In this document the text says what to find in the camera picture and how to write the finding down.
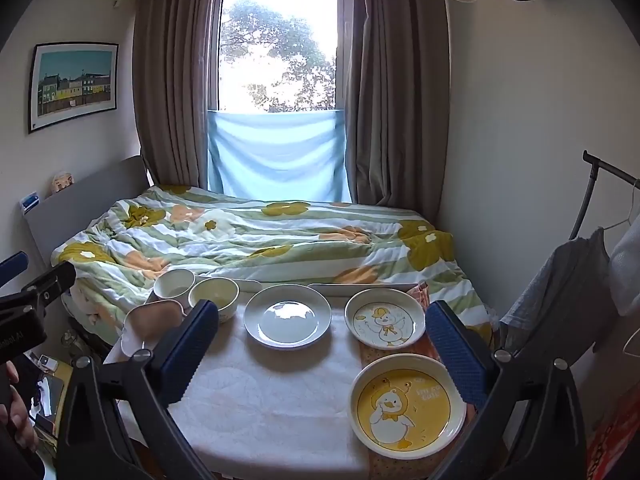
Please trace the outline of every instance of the hand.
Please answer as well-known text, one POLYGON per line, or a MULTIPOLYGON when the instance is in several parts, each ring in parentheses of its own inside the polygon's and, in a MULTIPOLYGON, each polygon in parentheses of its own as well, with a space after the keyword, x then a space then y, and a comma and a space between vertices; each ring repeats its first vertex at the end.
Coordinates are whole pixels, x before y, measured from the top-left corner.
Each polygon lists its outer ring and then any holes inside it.
MULTIPOLYGON (((9 375, 9 380, 17 384, 18 380, 18 370, 15 369, 14 364, 11 361, 8 361, 6 364, 6 372, 9 375)), ((29 414, 27 412, 27 408, 22 402, 22 398, 18 394, 18 391, 10 386, 11 393, 13 395, 13 400, 11 403, 10 416, 12 423, 16 427, 15 432, 15 441, 18 443, 18 446, 21 448, 29 448, 32 451, 36 451, 38 447, 38 436, 34 431, 33 427, 31 427, 31 423, 29 422, 29 414)), ((9 423, 9 415, 6 412, 6 408, 3 404, 0 404, 0 423, 5 426, 9 423)))

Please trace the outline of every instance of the gray headboard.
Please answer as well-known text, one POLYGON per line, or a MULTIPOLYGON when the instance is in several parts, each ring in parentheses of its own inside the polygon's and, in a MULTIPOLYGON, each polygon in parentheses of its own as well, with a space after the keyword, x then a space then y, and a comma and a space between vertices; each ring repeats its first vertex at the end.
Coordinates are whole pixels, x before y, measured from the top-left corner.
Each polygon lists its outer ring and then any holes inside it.
POLYGON ((115 202, 137 197, 148 187, 144 162, 136 155, 44 199, 24 216, 44 263, 49 265, 53 249, 86 229, 115 202))

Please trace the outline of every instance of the screw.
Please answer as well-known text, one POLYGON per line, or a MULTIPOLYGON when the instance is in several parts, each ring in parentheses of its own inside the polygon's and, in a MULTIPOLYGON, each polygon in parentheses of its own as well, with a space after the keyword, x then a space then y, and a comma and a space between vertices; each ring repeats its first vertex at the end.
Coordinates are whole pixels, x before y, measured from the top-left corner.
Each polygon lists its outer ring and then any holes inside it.
POLYGON ((500 361, 501 363, 508 363, 509 361, 511 361, 511 354, 506 350, 502 350, 502 349, 496 350, 494 357, 497 361, 500 361))
POLYGON ((151 350, 147 348, 141 348, 135 354, 133 354, 134 361, 146 361, 151 357, 151 350))
POLYGON ((558 369, 558 370, 566 370, 569 366, 567 365, 566 361, 564 359, 558 358, 554 361, 554 366, 558 369))
POLYGON ((78 358, 76 361, 76 367, 78 368, 86 368, 91 364, 91 359, 89 359, 86 355, 83 355, 81 358, 78 358))

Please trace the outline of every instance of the floral bedding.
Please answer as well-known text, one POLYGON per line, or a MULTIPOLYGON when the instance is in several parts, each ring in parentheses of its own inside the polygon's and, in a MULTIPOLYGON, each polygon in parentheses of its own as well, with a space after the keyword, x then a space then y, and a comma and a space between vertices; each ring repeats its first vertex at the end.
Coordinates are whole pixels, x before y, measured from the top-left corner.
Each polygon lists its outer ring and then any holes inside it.
POLYGON ((348 203, 244 200, 195 187, 151 187, 116 202, 58 247, 74 264, 89 308, 114 343, 127 312, 176 267, 196 274, 275 283, 418 283, 469 326, 488 315, 455 261, 452 236, 415 212, 348 203))

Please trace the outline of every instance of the cartoon duck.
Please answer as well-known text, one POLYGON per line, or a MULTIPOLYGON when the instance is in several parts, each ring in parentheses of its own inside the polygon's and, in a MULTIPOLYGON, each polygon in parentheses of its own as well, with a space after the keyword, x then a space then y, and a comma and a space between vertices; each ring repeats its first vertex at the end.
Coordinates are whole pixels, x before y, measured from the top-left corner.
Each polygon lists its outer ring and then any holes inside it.
POLYGON ((380 444, 398 443, 398 449, 411 446, 405 439, 409 428, 415 425, 404 412, 409 407, 406 394, 411 383, 405 383, 405 389, 391 386, 388 379, 383 379, 383 386, 371 396, 374 412, 369 417, 371 433, 380 444))
POLYGON ((404 316, 396 319, 386 308, 379 306, 373 311, 372 317, 377 326, 372 326, 368 322, 365 322, 365 324, 372 332, 378 334, 380 339, 386 342, 387 346, 396 346, 407 340, 407 338, 402 335, 402 328, 404 327, 405 321, 404 316))

